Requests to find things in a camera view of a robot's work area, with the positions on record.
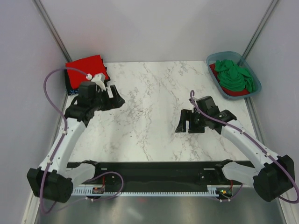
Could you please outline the blue plastic basin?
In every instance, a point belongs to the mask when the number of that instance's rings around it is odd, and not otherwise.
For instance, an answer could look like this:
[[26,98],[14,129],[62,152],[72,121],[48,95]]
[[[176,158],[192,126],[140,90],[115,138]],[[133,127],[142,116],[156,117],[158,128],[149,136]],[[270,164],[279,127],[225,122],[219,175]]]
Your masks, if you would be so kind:
[[[215,62],[217,60],[219,61],[222,61],[222,60],[232,60],[234,61],[237,65],[239,65],[240,67],[242,68],[247,68],[250,73],[252,74],[253,78],[254,78],[254,83],[256,85],[256,90],[248,95],[245,95],[245,96],[239,96],[239,97],[232,97],[232,96],[229,96],[227,95],[222,89],[221,89],[221,86],[220,84],[218,84],[215,76],[213,75],[212,73],[212,70],[210,69],[209,65],[211,64],[215,64]],[[221,95],[225,98],[225,99],[228,99],[228,100],[237,100],[237,99],[242,99],[242,98],[248,98],[248,97],[252,97],[254,95],[256,95],[257,93],[259,93],[261,91],[261,83],[260,81],[258,80],[257,76],[255,75],[255,73],[253,72],[253,70],[250,68],[250,66],[248,65],[248,63],[246,62],[245,59],[243,59],[243,57],[236,53],[236,52],[233,52],[233,51],[224,51],[224,52],[220,52],[220,53],[215,53],[215,54],[212,54],[210,56],[207,57],[206,59],[206,63],[207,63],[207,66],[208,66],[208,70],[209,70],[209,73],[212,77],[212,80],[214,82],[214,84],[216,85],[217,89],[219,90],[219,92],[221,93]]]

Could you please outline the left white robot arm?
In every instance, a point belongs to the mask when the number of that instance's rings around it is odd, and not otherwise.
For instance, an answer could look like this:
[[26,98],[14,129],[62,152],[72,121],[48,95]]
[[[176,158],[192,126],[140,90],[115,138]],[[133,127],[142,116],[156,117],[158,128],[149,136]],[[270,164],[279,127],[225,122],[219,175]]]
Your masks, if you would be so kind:
[[95,82],[82,82],[78,95],[65,110],[64,127],[54,145],[38,168],[30,168],[27,179],[34,196],[65,203],[71,197],[73,189],[89,180],[99,183],[103,173],[91,162],[81,162],[67,169],[69,158],[82,133],[97,111],[109,111],[120,108],[125,100],[115,85],[110,86],[112,96],[102,90]]

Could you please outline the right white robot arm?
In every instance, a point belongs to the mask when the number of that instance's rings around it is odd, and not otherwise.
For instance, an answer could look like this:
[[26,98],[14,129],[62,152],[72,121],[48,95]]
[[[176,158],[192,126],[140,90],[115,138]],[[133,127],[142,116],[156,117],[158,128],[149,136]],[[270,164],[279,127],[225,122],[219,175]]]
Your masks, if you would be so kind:
[[291,201],[281,196],[290,189],[299,191],[290,156],[279,156],[268,149],[246,130],[232,112],[220,111],[211,96],[196,99],[192,91],[189,101],[193,109],[181,110],[175,132],[204,133],[208,127],[232,142],[253,165],[248,167],[229,159],[218,163],[214,171],[218,183],[232,180],[248,185],[267,202],[276,198],[293,204],[299,202],[298,199]]

